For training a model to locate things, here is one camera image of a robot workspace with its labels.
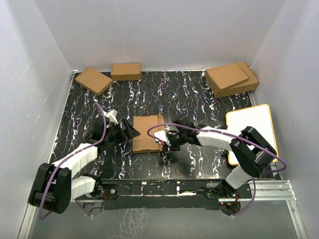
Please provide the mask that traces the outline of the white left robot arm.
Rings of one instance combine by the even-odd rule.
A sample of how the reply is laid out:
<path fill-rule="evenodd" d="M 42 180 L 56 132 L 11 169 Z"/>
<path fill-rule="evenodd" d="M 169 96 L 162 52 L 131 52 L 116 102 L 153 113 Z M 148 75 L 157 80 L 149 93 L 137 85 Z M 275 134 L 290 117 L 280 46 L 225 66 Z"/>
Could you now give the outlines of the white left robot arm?
<path fill-rule="evenodd" d="M 77 174 L 98 158 L 107 143 L 121 144 L 140 135 L 126 119 L 116 121 L 104 117 L 95 121 L 93 129 L 78 148 L 64 158 L 39 166 L 28 203 L 62 214 L 72 200 L 88 195 L 93 199 L 103 194 L 101 178 L 89 173 Z"/>

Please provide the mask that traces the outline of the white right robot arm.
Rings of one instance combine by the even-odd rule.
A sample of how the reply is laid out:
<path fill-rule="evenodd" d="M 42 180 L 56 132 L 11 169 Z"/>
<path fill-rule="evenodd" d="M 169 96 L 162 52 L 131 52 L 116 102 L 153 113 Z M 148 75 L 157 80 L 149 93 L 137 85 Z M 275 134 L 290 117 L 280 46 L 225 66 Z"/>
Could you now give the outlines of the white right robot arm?
<path fill-rule="evenodd" d="M 189 143 L 222 148 L 235 155 L 238 165 L 216 187 L 208 189 L 223 197 L 235 197 L 242 185 L 260 177 L 277 156 L 275 149 L 251 126 L 238 134 L 204 124 L 195 126 L 188 121 L 177 120 L 174 126 L 176 130 L 158 133 L 164 152 L 179 151 L 182 145 Z"/>

